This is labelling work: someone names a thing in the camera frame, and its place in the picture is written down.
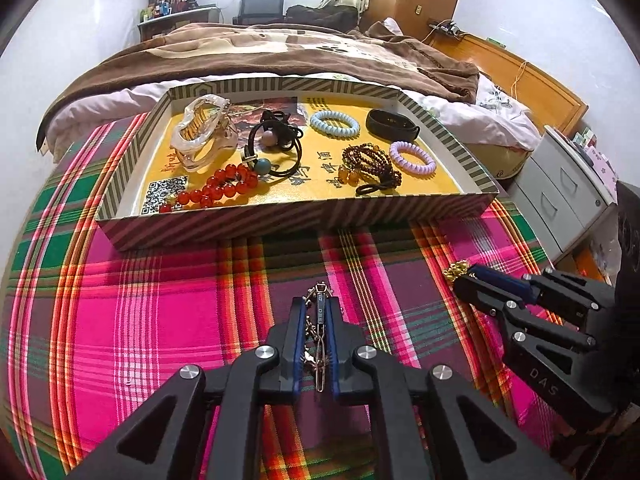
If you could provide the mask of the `black office chair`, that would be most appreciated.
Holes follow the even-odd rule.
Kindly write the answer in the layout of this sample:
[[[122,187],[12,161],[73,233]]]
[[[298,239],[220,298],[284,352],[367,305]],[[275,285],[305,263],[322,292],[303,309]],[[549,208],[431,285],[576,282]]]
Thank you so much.
[[[284,0],[241,0],[235,25],[280,23],[284,19]]]

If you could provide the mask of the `brown blanket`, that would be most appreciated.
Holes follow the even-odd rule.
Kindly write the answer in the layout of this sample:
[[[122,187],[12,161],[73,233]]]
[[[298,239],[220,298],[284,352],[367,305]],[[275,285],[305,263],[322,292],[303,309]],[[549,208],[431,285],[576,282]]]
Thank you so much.
[[[375,22],[365,32],[295,24],[195,23],[110,56],[75,79],[41,119],[35,144],[55,148],[53,122],[66,106],[100,94],[204,76],[339,73],[450,102],[476,99],[480,71]]]

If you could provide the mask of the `bed with white sheet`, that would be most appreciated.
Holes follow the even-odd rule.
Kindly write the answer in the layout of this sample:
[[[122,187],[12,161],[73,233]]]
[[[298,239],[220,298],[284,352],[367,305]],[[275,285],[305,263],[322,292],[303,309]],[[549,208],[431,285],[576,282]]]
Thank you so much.
[[[402,35],[397,23],[392,18],[388,18],[382,23],[394,34]],[[58,141],[56,147],[43,146],[42,148],[46,148],[55,160],[60,160],[75,141],[86,136],[89,131],[102,122],[148,112],[168,89],[175,86],[190,84],[193,81],[216,80],[221,77],[242,78],[264,75],[279,76],[273,73],[248,73],[171,79],[157,84],[140,84],[132,89],[81,99],[66,106],[62,113],[55,118],[52,131]],[[361,80],[339,73],[320,73],[308,76],[376,84],[373,81]],[[397,88],[405,91],[424,110],[438,119],[460,142],[473,148],[478,158],[484,156],[484,149],[488,146],[512,148],[514,151],[528,154],[535,151],[541,142],[541,134],[533,123],[530,109],[508,96],[481,71],[476,99],[472,103],[450,102],[439,96],[424,96],[416,91]]]

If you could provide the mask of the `striped cardboard tray box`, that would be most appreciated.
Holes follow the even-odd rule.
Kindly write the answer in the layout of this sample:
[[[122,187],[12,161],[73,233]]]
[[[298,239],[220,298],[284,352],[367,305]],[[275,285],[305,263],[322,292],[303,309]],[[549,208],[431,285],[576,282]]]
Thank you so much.
[[[206,94],[231,101],[238,147],[197,172],[186,172],[170,147],[171,133],[186,106]],[[397,188],[361,196],[355,183],[338,177],[347,142],[318,133],[309,121],[319,110],[337,110],[364,122],[376,108],[404,115],[419,126],[416,145],[434,159],[436,168],[428,176],[403,174]],[[272,173],[261,176],[254,188],[160,210],[166,196],[198,190],[218,170],[239,164],[246,144],[272,165]],[[494,178],[475,156],[407,93],[320,78],[227,78],[172,88],[143,119],[112,171],[96,221],[119,250],[473,217],[498,194]]]

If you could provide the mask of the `plaid pink green tablecloth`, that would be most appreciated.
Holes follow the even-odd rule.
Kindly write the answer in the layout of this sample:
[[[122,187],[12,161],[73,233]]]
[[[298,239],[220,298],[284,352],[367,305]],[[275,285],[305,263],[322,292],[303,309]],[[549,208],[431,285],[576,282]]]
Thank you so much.
[[[495,324],[444,278],[459,260],[516,276],[546,265],[511,202],[476,219],[123,254],[96,208],[140,122],[99,126],[64,157],[6,268],[1,433],[32,478],[65,477],[184,364],[214,368],[256,347],[318,282],[370,344],[412,366],[451,366],[550,448],[562,419],[502,364]]]

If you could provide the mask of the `grey drawer nightstand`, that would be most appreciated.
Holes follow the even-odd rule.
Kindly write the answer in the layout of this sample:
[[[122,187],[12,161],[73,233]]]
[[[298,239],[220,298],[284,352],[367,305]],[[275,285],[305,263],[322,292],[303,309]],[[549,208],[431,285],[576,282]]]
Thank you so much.
[[[551,126],[506,192],[552,262],[592,234],[616,204],[577,146]]]

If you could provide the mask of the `dark clothes pile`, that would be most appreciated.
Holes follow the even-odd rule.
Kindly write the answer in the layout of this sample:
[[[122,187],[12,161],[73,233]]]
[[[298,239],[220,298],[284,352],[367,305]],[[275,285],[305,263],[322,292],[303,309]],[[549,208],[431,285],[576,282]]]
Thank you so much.
[[[323,27],[350,32],[358,26],[360,15],[354,6],[290,6],[284,14],[285,23]]]

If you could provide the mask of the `black fitness band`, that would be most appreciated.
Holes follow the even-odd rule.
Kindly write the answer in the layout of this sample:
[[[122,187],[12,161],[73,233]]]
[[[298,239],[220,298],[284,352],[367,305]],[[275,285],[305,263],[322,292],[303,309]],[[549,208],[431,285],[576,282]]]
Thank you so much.
[[[366,127],[372,136],[390,143],[413,142],[420,133],[420,127],[408,117],[379,108],[367,114]]]

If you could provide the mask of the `wooden headboard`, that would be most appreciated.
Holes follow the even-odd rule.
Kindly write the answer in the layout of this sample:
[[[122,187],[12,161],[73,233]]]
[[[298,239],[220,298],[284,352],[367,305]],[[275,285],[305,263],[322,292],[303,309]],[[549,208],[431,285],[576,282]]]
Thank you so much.
[[[494,84],[530,109],[540,131],[550,126],[568,136],[587,113],[588,105],[567,86],[489,40],[435,32],[428,44],[450,58],[475,64]]]

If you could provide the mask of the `dark wooden desk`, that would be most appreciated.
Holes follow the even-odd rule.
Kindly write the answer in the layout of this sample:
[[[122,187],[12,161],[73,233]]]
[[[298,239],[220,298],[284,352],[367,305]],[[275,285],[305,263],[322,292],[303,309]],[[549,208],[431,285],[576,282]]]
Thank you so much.
[[[216,6],[201,6],[197,9],[171,13],[138,24],[140,41],[168,34],[172,30],[191,23],[219,23],[220,9]]]

